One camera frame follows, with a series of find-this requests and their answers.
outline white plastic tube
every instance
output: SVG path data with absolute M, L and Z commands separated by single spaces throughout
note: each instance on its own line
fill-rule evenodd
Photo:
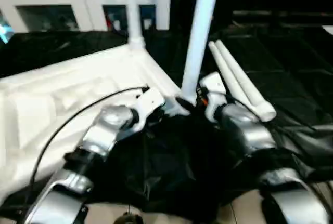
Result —
M 196 87 L 216 0 L 197 0 L 186 57 L 182 95 L 196 104 Z
M 142 37 L 139 6 L 136 0 L 127 0 L 126 5 L 127 23 L 129 25 L 129 44 L 132 49 L 145 48 L 145 41 Z
M 245 93 L 251 105 L 255 108 L 255 111 L 261 117 L 262 121 L 267 122 L 272 120 L 276 116 L 274 107 L 264 99 L 229 50 L 223 45 L 222 41 L 216 41 L 216 46 L 221 53 L 221 58 L 224 59 L 228 69 L 230 69 L 233 73 L 241 89 Z
M 248 100 L 247 96 L 245 95 L 244 91 L 240 87 L 238 81 L 236 80 L 235 76 L 233 75 L 232 71 L 229 69 L 227 63 L 224 61 L 221 53 L 219 52 L 217 46 L 214 42 L 210 42 L 208 44 L 209 49 L 212 52 L 212 55 L 215 59 L 217 66 L 219 67 L 221 74 L 224 78 L 225 83 L 227 84 L 231 94 L 236 99 L 240 100 L 248 107 L 251 106 L 250 101 Z

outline white plastic part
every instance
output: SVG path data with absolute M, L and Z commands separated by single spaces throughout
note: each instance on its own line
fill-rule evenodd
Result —
M 204 114 L 210 122 L 216 123 L 217 121 L 214 118 L 216 109 L 219 106 L 227 103 L 227 100 L 223 95 L 226 93 L 226 90 L 219 73 L 213 72 L 208 76 L 204 77 L 200 81 L 200 86 L 206 87 L 208 91 L 211 91 L 211 93 L 207 94 L 208 105 L 206 107 Z
M 139 122 L 132 128 L 134 132 L 142 130 L 146 124 L 147 117 L 153 113 L 155 109 L 164 105 L 165 99 L 156 89 L 151 88 L 140 96 L 132 106 L 140 116 Z
M 127 0 L 126 5 L 127 22 L 129 24 L 129 44 L 132 49 L 145 48 L 140 25 L 139 5 L 136 0 Z
M 147 51 L 134 51 L 129 45 L 1 79 L 0 205 L 7 195 L 27 185 L 41 148 L 72 114 L 107 94 L 146 85 L 164 96 L 167 114 L 183 113 L 175 101 L 181 90 Z M 75 118 L 49 147 L 38 177 L 49 175 L 61 164 L 101 107 L 110 103 L 130 106 L 141 93 L 133 90 L 114 96 Z
M 216 41 L 216 46 L 222 55 L 227 67 L 233 73 L 241 89 L 250 101 L 250 104 L 255 108 L 255 112 L 262 121 L 268 122 L 276 117 L 274 107 L 264 99 L 258 89 L 231 55 L 229 50 L 223 45 L 222 41 Z
M 197 0 L 182 83 L 184 99 L 196 104 L 196 87 L 216 0 Z

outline black cloth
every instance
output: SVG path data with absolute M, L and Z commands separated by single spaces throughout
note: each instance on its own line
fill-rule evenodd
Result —
M 145 33 L 146 48 L 181 86 L 188 37 Z M 119 142 L 104 168 L 96 170 L 91 202 L 131 203 L 147 212 L 164 212 L 210 221 L 217 204 L 256 188 L 255 176 L 287 162 L 307 182 L 333 179 L 333 36 L 323 29 L 235 28 L 211 34 L 222 39 L 263 96 L 277 110 L 272 134 L 288 150 L 228 166 L 232 152 L 224 136 L 202 117 L 175 116 Z M 0 57 L 2 77 L 124 44 L 109 32 L 16 34 Z M 216 71 L 208 50 L 201 75 Z M 18 203 L 24 190 L 6 204 Z

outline black fabric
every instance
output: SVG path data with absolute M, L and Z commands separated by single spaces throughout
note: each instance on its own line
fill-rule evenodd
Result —
M 233 26 L 210 36 L 216 39 L 223 40 L 276 108 L 270 127 L 280 150 L 239 157 L 241 166 L 234 169 L 225 137 L 202 115 L 164 119 L 117 144 L 105 167 L 95 171 L 92 202 L 131 203 L 147 212 L 209 221 L 218 202 L 228 203 L 256 188 L 262 171 L 288 165 L 307 182 L 333 179 L 333 36 L 316 28 Z M 188 36 L 157 31 L 145 33 L 145 40 L 148 52 L 181 86 Z M 0 74 L 36 69 L 125 42 L 108 32 L 16 34 L 0 49 L 0 57 L 6 59 Z M 216 70 L 206 50 L 201 75 Z M 20 204 L 22 194 L 24 190 L 13 194 L 7 204 Z

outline white pole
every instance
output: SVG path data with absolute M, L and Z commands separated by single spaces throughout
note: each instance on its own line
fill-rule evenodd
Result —
M 217 41 L 216 47 L 220 52 L 219 62 L 225 63 L 225 65 L 227 66 L 226 69 L 229 70 L 231 74 L 233 74 L 233 78 L 236 78 L 236 81 L 240 85 L 242 91 L 245 93 L 247 99 L 250 101 L 251 105 L 255 108 L 255 111 L 261 117 L 262 121 L 267 122 L 275 118 L 276 111 L 274 107 L 264 99 L 264 97 L 255 87 L 255 85 L 252 83 L 252 81 L 249 79 L 249 77 L 246 75 L 246 73 L 237 63 L 237 61 L 234 59 L 229 50 L 223 45 L 222 41 Z M 232 86 L 229 86 L 229 89 L 230 91 L 232 91 L 233 89 Z
M 216 0 L 197 0 L 182 83 L 184 99 L 196 104 L 196 87 Z
M 222 55 L 220 54 L 218 48 L 216 47 L 214 42 L 210 42 L 208 44 L 209 49 L 212 52 L 212 55 L 215 59 L 217 67 L 219 67 L 221 74 L 224 78 L 225 83 L 227 84 L 231 94 L 233 97 L 237 98 L 248 107 L 251 107 L 251 103 L 249 102 L 247 96 L 245 95 L 244 91 L 240 87 L 238 81 L 236 80 L 235 76 L 233 75 L 232 71 L 229 69 L 227 63 L 224 61 Z
M 129 43 L 132 49 L 145 48 L 145 41 L 142 37 L 139 6 L 136 0 L 127 0 L 126 5 L 127 23 L 129 25 Z

